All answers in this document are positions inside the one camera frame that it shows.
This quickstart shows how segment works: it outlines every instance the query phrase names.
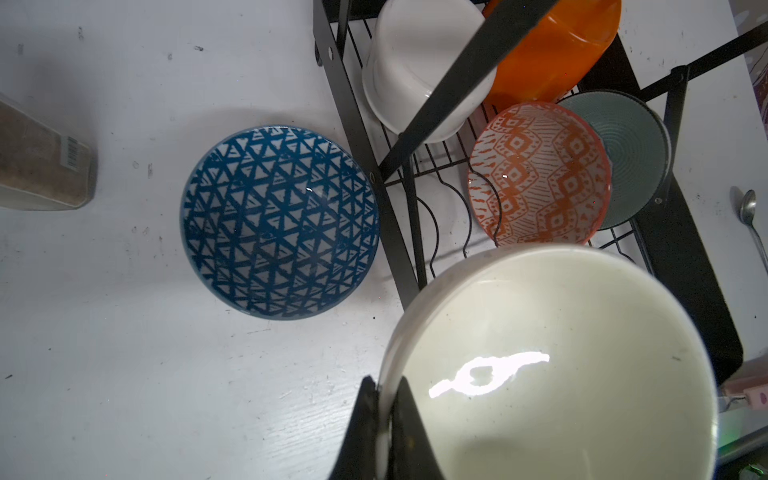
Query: white bowl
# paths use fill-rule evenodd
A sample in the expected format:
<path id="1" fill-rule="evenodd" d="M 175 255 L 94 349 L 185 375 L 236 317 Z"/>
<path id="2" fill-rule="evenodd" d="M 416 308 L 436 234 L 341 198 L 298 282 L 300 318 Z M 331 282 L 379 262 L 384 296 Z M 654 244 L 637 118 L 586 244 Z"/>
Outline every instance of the white bowl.
<path id="1" fill-rule="evenodd" d="M 376 20 L 362 70 L 362 87 L 373 113 L 402 133 L 475 34 L 483 16 L 468 0 L 388 0 Z M 443 141 L 488 95 L 491 72 L 432 132 L 426 143 Z"/>
<path id="2" fill-rule="evenodd" d="M 401 373 L 446 480 L 712 478 L 715 383 L 698 332 L 609 253 L 524 245 L 456 264 L 396 327 L 380 412 Z"/>

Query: spoon handle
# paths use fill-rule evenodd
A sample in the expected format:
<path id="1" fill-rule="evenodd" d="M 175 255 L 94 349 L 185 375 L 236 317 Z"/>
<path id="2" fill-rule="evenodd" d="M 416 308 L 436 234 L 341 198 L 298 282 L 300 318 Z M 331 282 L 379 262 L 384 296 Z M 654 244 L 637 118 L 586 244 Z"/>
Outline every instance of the spoon handle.
<path id="1" fill-rule="evenodd" d="M 757 233 L 757 230 L 755 230 L 755 227 L 750 225 L 750 230 L 755 237 L 757 250 L 760 252 L 760 258 L 763 259 L 763 266 L 765 267 L 766 272 L 768 272 L 768 256 L 766 255 L 766 248 L 763 246 L 763 241 L 760 239 L 760 235 Z"/>

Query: orange patterned bowl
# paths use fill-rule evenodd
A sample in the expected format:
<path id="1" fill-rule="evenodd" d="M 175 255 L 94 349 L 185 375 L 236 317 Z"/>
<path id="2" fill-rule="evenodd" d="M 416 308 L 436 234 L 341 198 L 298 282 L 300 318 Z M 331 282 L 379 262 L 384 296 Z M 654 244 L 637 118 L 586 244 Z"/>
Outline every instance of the orange patterned bowl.
<path id="1" fill-rule="evenodd" d="M 469 161 L 472 208 L 498 245 L 586 243 L 603 223 L 611 163 L 587 122 L 563 107 L 508 108 L 482 132 Z"/>

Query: barcode sticker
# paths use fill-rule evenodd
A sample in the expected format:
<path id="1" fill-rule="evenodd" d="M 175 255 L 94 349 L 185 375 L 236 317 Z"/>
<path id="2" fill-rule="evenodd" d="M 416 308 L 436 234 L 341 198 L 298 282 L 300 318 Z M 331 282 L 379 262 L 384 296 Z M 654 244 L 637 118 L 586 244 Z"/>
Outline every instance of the barcode sticker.
<path id="1" fill-rule="evenodd" d="M 78 153 L 80 144 L 72 137 L 61 137 L 61 165 L 78 171 Z"/>

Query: table surface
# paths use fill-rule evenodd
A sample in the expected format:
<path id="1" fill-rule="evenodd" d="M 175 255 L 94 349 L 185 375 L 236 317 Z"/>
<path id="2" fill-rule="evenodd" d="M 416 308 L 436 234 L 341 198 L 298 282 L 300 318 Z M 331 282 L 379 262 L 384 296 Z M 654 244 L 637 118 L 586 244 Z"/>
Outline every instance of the table surface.
<path id="1" fill-rule="evenodd" d="M 0 91 L 100 161 L 80 210 L 0 210 L 0 477 L 327 474 L 402 313 L 383 251 L 340 306 L 269 322 L 207 291 L 177 219 L 232 132 L 296 124 L 347 145 L 311 18 L 309 0 L 0 3 Z M 727 0 L 626 0 L 620 35 L 645 86 L 736 27 Z M 768 195 L 766 152 L 742 58 L 690 83 L 675 172 L 746 359 L 766 354 L 768 276 L 730 197 Z M 768 425 L 720 420 L 721 444 Z"/>

